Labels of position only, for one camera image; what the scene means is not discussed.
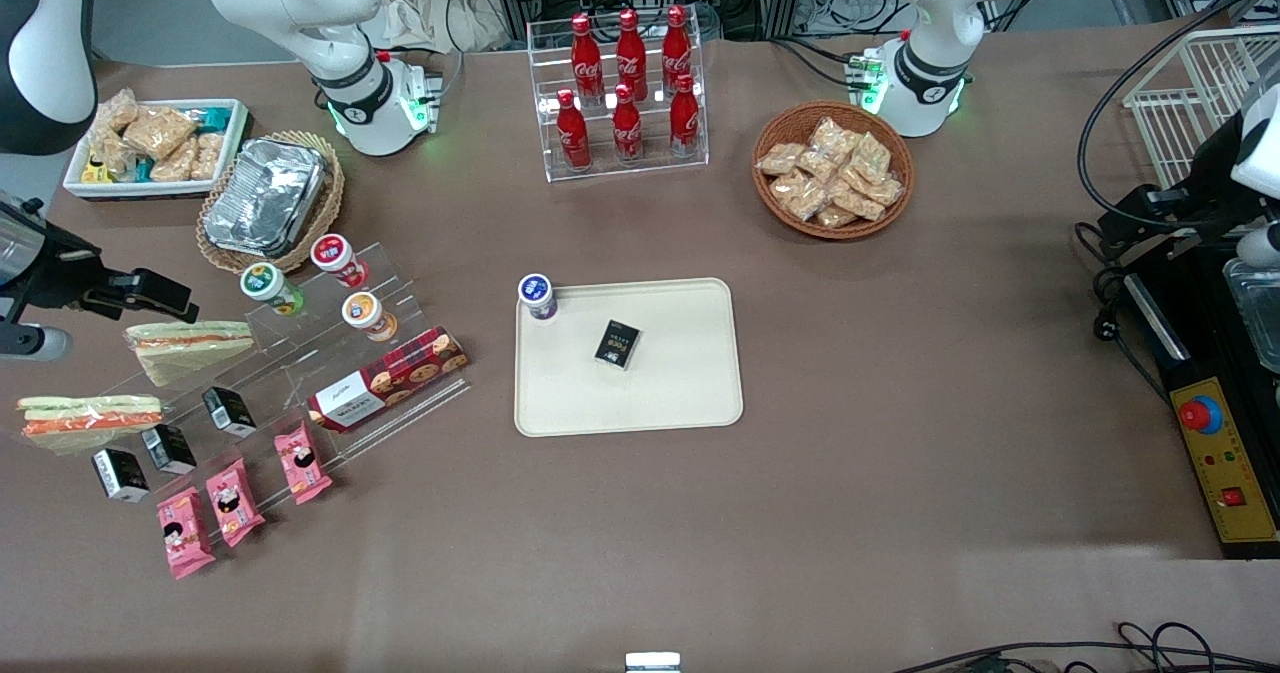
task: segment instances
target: white wire basket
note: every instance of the white wire basket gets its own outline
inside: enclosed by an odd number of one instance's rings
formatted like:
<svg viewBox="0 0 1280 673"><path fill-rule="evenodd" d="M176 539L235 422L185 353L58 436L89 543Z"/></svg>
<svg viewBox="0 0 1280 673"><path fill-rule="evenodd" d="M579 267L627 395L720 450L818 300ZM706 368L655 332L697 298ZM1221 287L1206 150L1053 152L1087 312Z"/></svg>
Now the white wire basket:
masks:
<svg viewBox="0 0 1280 673"><path fill-rule="evenodd" d="M1198 31L1178 41L1124 96L1161 187L1190 171L1196 150L1280 68L1280 26Z"/></svg>

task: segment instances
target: wrapped sandwich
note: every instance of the wrapped sandwich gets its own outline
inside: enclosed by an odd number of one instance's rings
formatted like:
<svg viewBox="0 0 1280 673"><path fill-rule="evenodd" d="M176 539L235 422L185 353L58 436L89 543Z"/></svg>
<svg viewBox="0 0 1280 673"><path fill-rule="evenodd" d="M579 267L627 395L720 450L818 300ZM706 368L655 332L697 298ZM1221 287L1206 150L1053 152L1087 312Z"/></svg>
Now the wrapped sandwich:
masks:
<svg viewBox="0 0 1280 673"><path fill-rule="evenodd" d="M146 322L127 328L124 339L156 386L169 386L201 368L253 348L239 321Z"/></svg>
<svg viewBox="0 0 1280 673"><path fill-rule="evenodd" d="M163 418L160 399L152 395L101 398L36 397L18 400L31 441L58 453L106 445L110 440L155 426Z"/></svg>

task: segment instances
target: red bottle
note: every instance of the red bottle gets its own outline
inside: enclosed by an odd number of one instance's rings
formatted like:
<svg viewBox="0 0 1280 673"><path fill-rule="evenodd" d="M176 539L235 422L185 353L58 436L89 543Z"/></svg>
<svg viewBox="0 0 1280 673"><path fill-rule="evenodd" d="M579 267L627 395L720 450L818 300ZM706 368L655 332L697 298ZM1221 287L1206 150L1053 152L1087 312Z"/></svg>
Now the red bottle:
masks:
<svg viewBox="0 0 1280 673"><path fill-rule="evenodd" d="M622 35L618 36L618 81L631 88L636 100L649 99L649 83L645 81L644 41L636 31L640 15L632 8L625 8L618 14Z"/></svg>
<svg viewBox="0 0 1280 673"><path fill-rule="evenodd" d="M676 77L676 96L671 100L671 152L676 157L698 154L698 99L694 97L694 75Z"/></svg>
<svg viewBox="0 0 1280 673"><path fill-rule="evenodd" d="M561 104L561 113L556 116L556 127L559 129L561 146L564 150L564 159L568 161L568 170L581 173L591 166L591 145L586 139L586 118L573 107L573 91L559 90L556 97Z"/></svg>
<svg viewBox="0 0 1280 673"><path fill-rule="evenodd" d="M676 96L676 79L689 72L689 31L685 6L667 8L667 38L662 41L662 91L667 100Z"/></svg>
<svg viewBox="0 0 1280 673"><path fill-rule="evenodd" d="M577 81L577 96L585 107L604 107L604 72L600 70L600 47L591 38L591 20L586 13L577 13L572 27L570 61L573 64L573 81Z"/></svg>
<svg viewBox="0 0 1280 673"><path fill-rule="evenodd" d="M613 109L613 146L617 148L618 162L623 166L635 166L635 162L644 157L640 111L636 111L631 86L620 82L613 91L618 95L618 107Z"/></svg>

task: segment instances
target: black package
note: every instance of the black package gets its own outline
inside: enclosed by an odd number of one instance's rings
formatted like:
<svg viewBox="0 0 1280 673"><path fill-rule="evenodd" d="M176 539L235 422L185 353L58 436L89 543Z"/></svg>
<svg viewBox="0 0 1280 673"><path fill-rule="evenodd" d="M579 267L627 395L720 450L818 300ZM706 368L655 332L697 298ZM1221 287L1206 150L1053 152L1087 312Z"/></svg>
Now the black package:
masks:
<svg viewBox="0 0 1280 673"><path fill-rule="evenodd" d="M147 455L151 455L157 471L182 476L196 470L196 455L191 453L182 431L173 426L160 424L142 431L142 445L147 447Z"/></svg>
<svg viewBox="0 0 1280 673"><path fill-rule="evenodd" d="M257 430L244 399L237 392L211 386L205 392L205 408L209 409L219 431L243 438Z"/></svg>
<svg viewBox="0 0 1280 673"><path fill-rule="evenodd" d="M637 336L640 336L640 331L635 330L635 328L609 321L609 325L604 328L604 336L600 339L599 348L595 348L595 360L599 360L600 363L626 368Z"/></svg>
<svg viewBox="0 0 1280 673"><path fill-rule="evenodd" d="M93 454L93 468L102 491L111 500L137 503L147 495L147 480L142 476L138 459L128 450L104 448Z"/></svg>

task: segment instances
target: woven basket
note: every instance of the woven basket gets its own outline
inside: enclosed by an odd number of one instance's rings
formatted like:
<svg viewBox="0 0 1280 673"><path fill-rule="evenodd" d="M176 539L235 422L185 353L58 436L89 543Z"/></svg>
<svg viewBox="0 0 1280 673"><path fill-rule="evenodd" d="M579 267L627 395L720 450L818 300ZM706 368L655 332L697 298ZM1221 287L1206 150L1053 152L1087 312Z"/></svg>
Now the woven basket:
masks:
<svg viewBox="0 0 1280 673"><path fill-rule="evenodd" d="M307 148L319 150L320 154L324 154L325 161L329 161L324 186L316 196L315 203L311 205L311 212L307 212L305 232L301 239L298 239L298 244L291 252L271 260L271 264L275 264L282 271L288 273L307 262L307 258L311 257L311 244L315 241L320 241L320 235L326 234L334 219L338 218L338 209L342 209L342 184L344 178L342 175L342 166L338 162L338 154L334 152L329 141L325 141L323 137L302 131L284 131L264 137L279 139L282 143L306 145ZM196 243L200 244L200 253L210 264L214 264L214 266L223 269L223 271L241 273L244 267L250 267L252 264L261 264L262 260L268 258L262 258L260 255L241 253L238 249L216 248L205 237L205 216L207 216L209 209L218 200L218 196L223 194L223 191L227 189L227 183L232 180L232 173L234 171L236 162L232 162L227 168L227 171L223 173L223 177L218 178L214 189L209 193L209 198L205 200L205 206L200 210L200 219L196 221Z"/></svg>
<svg viewBox="0 0 1280 673"><path fill-rule="evenodd" d="M838 228L823 228L815 225L815 223L801 221L800 218L795 218L791 212L787 212L782 207L782 203L778 203L777 198L773 198L773 193L769 191L769 177L765 177L759 168L755 168L755 161L764 157L764 154L768 154L769 148L773 148L774 145L808 145L809 136L817 129L818 122L823 116L831 116L831 120L840 123L845 131L872 132L888 148L888 152L892 154L890 170L901 182L902 196L895 203L890 205L879 221L863 221L863 219L858 219L858 221ZM755 141L755 155L751 157L751 178L755 180L755 191L760 194L760 200L782 223L795 228L797 232L822 237L822 239L827 241L850 241L855 239L855 237L874 234L874 232L881 230L881 228L890 225L896 218L901 216L906 209L906 203L911 200L911 191L915 189L915 166L911 162L911 152L906 148L902 137L897 136L897 132L888 123L879 120L878 116L863 111L856 105L837 104L835 100L812 100L809 104L787 107L786 111L778 113L772 122L768 122L768 125L764 125L764 131L760 131L759 139Z"/></svg>

